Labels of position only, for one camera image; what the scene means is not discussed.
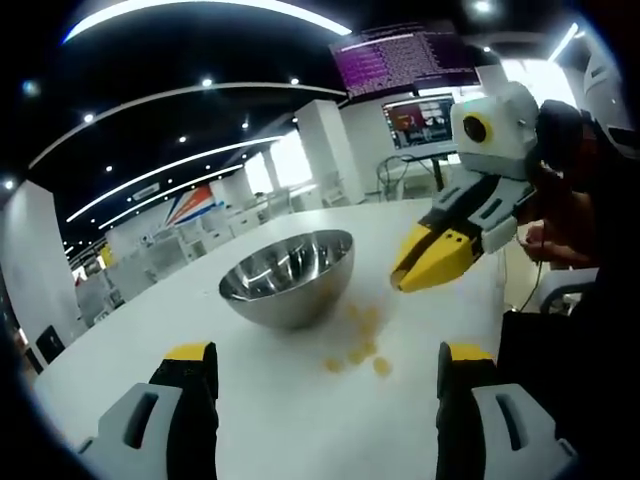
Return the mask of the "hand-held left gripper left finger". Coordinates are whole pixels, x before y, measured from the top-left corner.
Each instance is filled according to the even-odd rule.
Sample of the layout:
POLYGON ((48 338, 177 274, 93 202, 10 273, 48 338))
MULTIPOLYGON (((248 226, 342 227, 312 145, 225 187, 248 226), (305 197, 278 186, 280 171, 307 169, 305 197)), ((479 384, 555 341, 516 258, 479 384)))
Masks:
POLYGON ((215 479, 218 392, 216 345, 175 347, 100 417, 79 455, 100 479, 215 479))

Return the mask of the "person's right hand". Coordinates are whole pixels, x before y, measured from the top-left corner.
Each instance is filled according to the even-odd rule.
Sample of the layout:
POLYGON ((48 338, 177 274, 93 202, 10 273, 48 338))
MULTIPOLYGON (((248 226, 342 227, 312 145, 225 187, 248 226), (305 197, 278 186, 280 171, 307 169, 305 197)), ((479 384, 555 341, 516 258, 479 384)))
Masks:
POLYGON ((558 237, 547 222, 530 224, 519 244, 528 258, 535 263, 567 263, 571 254, 564 240, 558 237))

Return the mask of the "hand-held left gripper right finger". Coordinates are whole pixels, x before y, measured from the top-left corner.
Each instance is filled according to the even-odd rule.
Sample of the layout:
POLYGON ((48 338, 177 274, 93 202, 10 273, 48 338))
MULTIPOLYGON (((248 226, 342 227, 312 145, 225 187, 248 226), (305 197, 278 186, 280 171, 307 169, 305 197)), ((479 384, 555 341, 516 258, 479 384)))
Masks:
POLYGON ((437 479, 571 479, 578 455, 518 384, 502 383, 492 356, 472 344, 439 346, 437 479))

